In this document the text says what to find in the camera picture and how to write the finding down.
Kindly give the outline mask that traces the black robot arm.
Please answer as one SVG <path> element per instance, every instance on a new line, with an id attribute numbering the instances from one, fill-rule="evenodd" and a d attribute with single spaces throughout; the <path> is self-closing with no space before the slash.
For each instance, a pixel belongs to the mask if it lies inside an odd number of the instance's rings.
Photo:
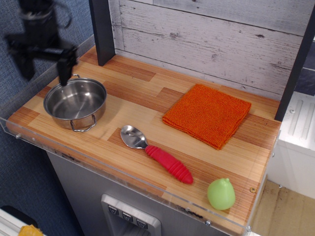
<path id="1" fill-rule="evenodd" d="M 57 62 L 61 86 L 66 86 L 77 64 L 77 47 L 60 38 L 54 0 L 20 0 L 18 15 L 24 32 L 7 34 L 8 52 L 21 75 L 30 80 L 35 75 L 34 59 Z"/>

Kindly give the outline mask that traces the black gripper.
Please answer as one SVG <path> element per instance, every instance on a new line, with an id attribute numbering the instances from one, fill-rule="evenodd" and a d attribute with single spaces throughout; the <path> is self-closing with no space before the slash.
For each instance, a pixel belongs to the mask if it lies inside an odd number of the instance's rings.
<path id="1" fill-rule="evenodd" d="M 35 75 L 33 59 L 57 61 L 61 86 L 72 76 L 77 48 L 59 36 L 55 12 L 20 12 L 23 33 L 7 34 L 8 51 L 13 56 L 21 75 L 31 80 Z"/>

